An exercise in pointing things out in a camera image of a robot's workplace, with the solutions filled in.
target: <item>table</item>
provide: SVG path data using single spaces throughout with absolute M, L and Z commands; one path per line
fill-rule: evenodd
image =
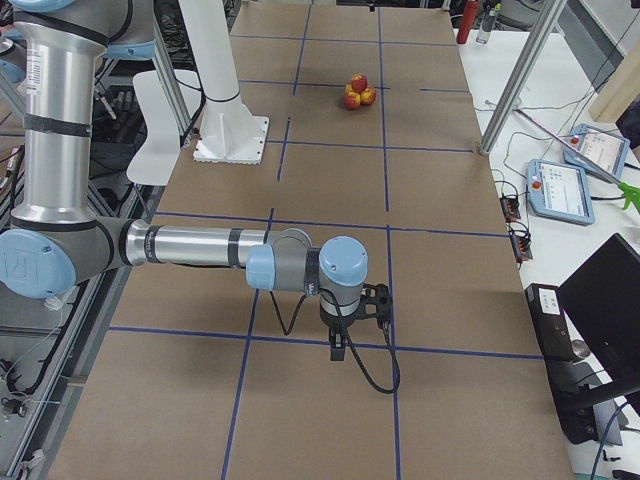
M 485 100 L 490 100 L 494 103 L 498 101 L 513 65 L 526 41 L 526 37 L 526 33 L 496 31 L 492 33 L 489 43 L 483 46 L 473 41 L 475 35 L 472 33 L 470 41 L 460 47 L 460 55 L 469 81 L 469 88 L 474 98 L 474 105 L 478 109 L 476 114 L 481 129 L 486 127 L 491 118 L 491 112 L 481 111 L 490 108 L 484 102 Z M 590 86 L 589 79 L 583 73 L 562 36 L 552 34 L 521 94 L 522 106 L 562 106 L 582 98 L 585 93 L 589 92 Z M 545 126 L 558 131 L 573 111 L 574 106 L 571 105 L 559 110 L 531 110 L 527 113 Z M 577 123 L 582 122 L 600 126 L 604 129 L 615 128 L 615 125 L 611 124 L 594 123 L 589 116 L 588 108 L 585 108 L 578 117 Z M 568 133 L 570 125 L 571 123 L 564 128 L 562 134 Z M 509 118 L 495 148 L 491 152 L 491 167 L 499 170 L 499 172 L 494 171 L 496 180 L 502 179 L 501 174 L 504 174 L 504 178 L 507 181 L 515 184 L 520 192 L 524 192 L 524 179 L 505 168 L 503 164 L 503 160 L 507 155 L 509 140 L 514 132 L 525 132 L 543 138 L 546 135 L 528 121 L 514 114 Z M 529 160 L 541 158 L 548 143 L 532 140 L 522 135 L 514 137 L 509 149 L 508 165 L 524 173 Z M 561 148 L 554 144 L 544 158 L 551 161 L 561 161 Z M 638 164 L 632 153 L 629 153 L 627 162 Z M 640 184 L 640 172 L 625 168 L 622 180 L 631 185 L 638 185 Z M 589 188 L 591 194 L 596 196 L 615 197 L 619 195 L 616 187 L 593 177 L 589 177 Z M 507 187 L 505 193 L 512 193 L 512 191 Z M 633 207 L 628 211 L 623 211 L 621 209 L 622 201 L 620 200 L 615 202 L 593 202 L 593 205 L 596 223 L 588 227 L 533 215 L 528 217 L 532 234 L 531 249 L 534 260 L 525 262 L 520 270 L 523 288 L 534 282 L 552 285 L 562 284 L 615 232 L 621 233 L 627 241 L 637 248 L 640 247 L 640 230 L 638 229 L 640 227 L 640 216 L 638 216 Z M 569 327 L 572 338 L 579 338 L 579 334 L 573 325 L 569 325 Z M 588 361 L 595 371 L 601 369 L 595 359 L 590 358 Z M 610 380 L 606 373 L 599 376 L 603 382 Z M 640 425 L 640 419 L 632 409 L 626 408 L 624 413 L 630 418 L 632 425 Z M 614 456 L 622 456 L 623 459 L 615 464 L 601 462 L 599 472 L 607 473 L 610 472 L 611 468 L 627 469 L 634 472 L 640 471 L 640 457 L 637 455 L 637 452 L 640 451 L 638 435 L 623 432 L 623 441 L 625 442 L 624 448 L 607 447 L 607 453 Z M 582 445 L 580 448 L 569 446 L 574 471 L 590 473 L 596 450 L 597 444 L 595 442 Z
M 144 266 L 49 478 L 570 478 L 448 15 L 250 2 L 232 45 L 270 116 L 262 163 L 183 151 L 155 223 L 360 239 L 394 293 L 400 391 L 329 362 L 313 301 L 283 338 L 240 272 Z M 347 112 L 357 71 L 380 98 Z M 390 380 L 375 325 L 352 336 Z

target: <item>black band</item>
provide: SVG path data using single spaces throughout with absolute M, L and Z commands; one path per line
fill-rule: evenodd
M 144 236 L 144 255 L 149 263 L 161 263 L 156 256 L 156 237 L 162 226 L 152 225 Z
M 103 45 L 105 47 L 109 44 L 109 38 L 100 32 L 81 27 L 80 25 L 76 25 L 75 23 L 65 22 L 64 20 L 60 20 L 59 18 L 42 15 L 40 13 L 27 13 L 22 11 L 14 12 L 13 23 L 18 22 L 35 23 L 36 25 L 41 25 L 43 27 L 53 28 L 54 30 L 60 30 L 62 32 L 78 35 L 79 37 L 86 38 L 87 40 L 99 43 L 100 45 Z
M 25 130 L 42 133 L 58 133 L 72 137 L 91 138 L 91 125 L 84 123 L 65 122 L 55 118 L 39 117 L 30 113 L 24 114 Z
M 238 90 L 238 93 L 236 93 L 233 97 L 227 98 L 226 100 L 214 100 L 211 97 L 207 97 L 207 100 L 211 100 L 212 102 L 215 102 L 215 103 L 227 103 L 227 102 L 230 102 L 231 100 L 235 100 L 239 96 L 240 96 L 240 90 Z
M 240 267 L 240 258 L 238 256 L 238 248 L 240 247 L 240 235 L 243 228 L 232 228 L 229 233 L 229 246 L 227 247 L 227 261 L 229 266 L 233 268 Z
M 120 230 L 120 236 L 118 237 L 118 253 L 120 254 L 120 260 L 125 265 L 131 266 L 131 262 L 127 258 L 127 235 L 129 234 L 129 227 L 131 224 L 135 222 L 135 220 L 129 220 L 122 226 L 122 230 Z
M 117 39 L 119 39 L 125 33 L 127 33 L 127 30 L 129 30 L 129 27 L 131 26 L 132 18 L 133 18 L 133 0 L 129 0 L 127 2 L 127 16 L 125 17 L 124 22 L 120 27 L 120 30 L 118 30 L 116 33 L 114 33 L 109 37 L 109 42 L 115 42 Z
M 304 291 L 311 297 L 318 294 L 320 288 L 320 249 L 307 249 L 307 261 L 304 267 Z
M 81 232 L 83 230 L 91 230 L 97 225 L 96 220 L 84 223 L 45 223 L 31 222 L 22 220 L 21 218 L 11 217 L 11 225 L 13 227 L 24 228 L 25 230 L 33 230 L 35 232 Z
M 97 222 L 97 227 L 104 234 L 105 238 L 107 239 L 107 243 L 109 244 L 109 261 L 107 262 L 107 265 L 105 266 L 105 270 L 107 270 L 109 268 L 109 266 L 111 265 L 111 262 L 113 262 L 113 256 L 115 255 L 115 248 L 114 248 L 114 245 L 113 245 L 113 239 L 111 238 L 111 232 L 102 223 Z

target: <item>light blue joint cap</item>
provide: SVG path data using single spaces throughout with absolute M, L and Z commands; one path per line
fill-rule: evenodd
M 255 245 L 249 250 L 247 284 L 258 290 L 272 291 L 276 283 L 276 257 L 271 245 Z
M 0 281 L 24 297 L 47 298 L 74 286 L 76 271 L 49 238 L 13 229 L 0 235 Z
M 113 60 L 151 60 L 156 54 L 156 41 L 142 43 L 113 44 L 107 47 L 106 58 Z
M 329 280 L 357 287 L 367 278 L 369 258 L 364 246 L 351 237 L 335 237 L 320 249 L 320 268 Z
M 76 0 L 10 0 L 11 3 L 25 12 L 49 13 L 68 7 Z
M 20 67 L 4 60 L 0 60 L 0 69 L 11 83 L 21 82 L 26 75 Z

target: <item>screen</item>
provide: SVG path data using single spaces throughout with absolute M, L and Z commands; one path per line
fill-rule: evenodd
M 583 137 L 580 151 L 589 157 L 589 160 L 593 163 L 613 174 L 618 155 L 620 155 L 623 147 L 624 141 L 619 138 L 588 128 L 586 135 Z
M 615 381 L 640 372 L 640 255 L 619 235 L 558 289 L 582 338 Z M 628 395 L 640 414 L 640 393 Z
M 544 206 L 581 217 L 588 216 L 579 170 L 562 165 L 541 163 Z

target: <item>cluster of apples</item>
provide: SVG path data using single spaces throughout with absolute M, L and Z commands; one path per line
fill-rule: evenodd
M 372 105 L 376 101 L 376 89 L 369 86 L 365 75 L 356 73 L 344 87 L 342 99 L 344 108 L 357 110 L 360 105 Z

